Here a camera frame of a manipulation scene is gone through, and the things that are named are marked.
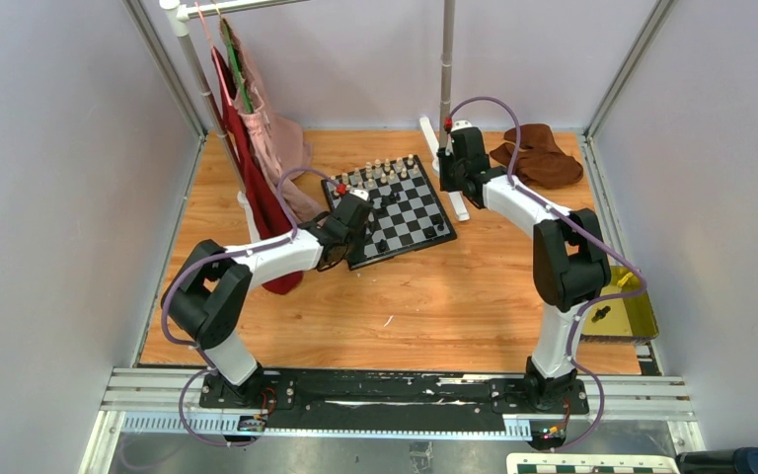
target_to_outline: clothes rack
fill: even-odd
[[[216,107],[216,99],[213,97],[213,92],[210,86],[207,84],[207,79],[204,75],[204,69],[199,62],[198,55],[195,52],[192,39],[190,39],[190,29],[188,28],[188,22],[192,18],[196,18],[199,15],[205,17],[211,17],[214,15],[227,14],[233,12],[242,12],[246,10],[256,10],[259,8],[273,7],[277,5],[286,5],[290,3],[304,2],[306,0],[231,0],[227,2],[210,3],[207,5],[200,5],[199,7],[183,5],[180,0],[161,0],[161,8],[167,14],[167,18],[170,21],[170,25],[173,28],[173,33],[179,39],[179,43],[182,45],[182,51],[184,52],[185,59],[188,62],[188,66],[193,71],[193,77],[196,80],[196,86],[198,87],[199,95],[205,102],[210,118],[213,121],[216,128],[216,136],[222,143],[222,147],[225,149],[225,154],[231,160],[231,166],[234,169],[234,173],[237,175],[237,179],[240,181],[241,188],[244,187],[240,170],[237,168],[237,156],[228,140],[228,133],[225,130],[225,125],[222,123],[222,117],[219,114],[219,109]],[[441,55],[441,80],[440,80],[440,114],[439,114],[439,140],[434,136],[434,128],[432,128],[430,121],[427,117],[419,119],[419,125],[422,129],[423,136],[428,148],[431,151],[432,166],[435,171],[439,172],[439,163],[437,161],[437,147],[445,146],[446,133],[443,130],[443,123],[450,112],[451,107],[451,85],[452,85],[452,42],[454,39],[454,18],[455,18],[455,0],[444,0],[443,4],[443,52]],[[455,214],[458,220],[469,219],[469,212],[466,210],[466,205],[463,203],[463,198],[460,193],[450,193],[452,206],[455,209]],[[237,196],[240,204],[243,204],[242,191]]]

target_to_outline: pink garment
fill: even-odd
[[[254,155],[260,169],[263,170],[265,181],[272,192],[276,193],[277,183],[283,172],[299,166],[309,166],[312,160],[312,146],[304,142],[303,128],[300,124],[279,116],[271,109],[260,71],[249,52],[242,48],[233,30],[230,32],[254,112],[245,113],[245,103],[239,93],[234,97],[234,107],[248,130]],[[297,221],[305,222],[316,217],[323,209],[292,183],[291,180],[298,176],[299,173],[291,174],[283,182],[283,199]]]

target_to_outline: brown cloth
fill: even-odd
[[[554,190],[577,183],[582,179],[582,165],[566,155],[554,140],[551,128],[543,123],[521,125],[521,142],[515,176],[525,185],[539,185]],[[490,156],[498,163],[509,166],[515,150],[515,128],[504,133],[504,140]]]

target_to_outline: chessboard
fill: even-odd
[[[448,214],[419,157],[367,163],[349,173],[333,176],[336,184],[364,189],[370,194],[373,212],[369,217],[366,243],[351,252],[351,270],[422,250],[457,238]],[[334,209],[341,197],[336,186],[322,181],[327,204]]]

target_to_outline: chessboard square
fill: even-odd
[[[425,234],[422,232],[422,230],[415,230],[409,235],[411,235],[411,238],[414,239],[414,241],[417,243],[425,240]]]
[[[388,250],[400,250],[403,248],[403,243],[399,237],[391,237],[388,239]]]

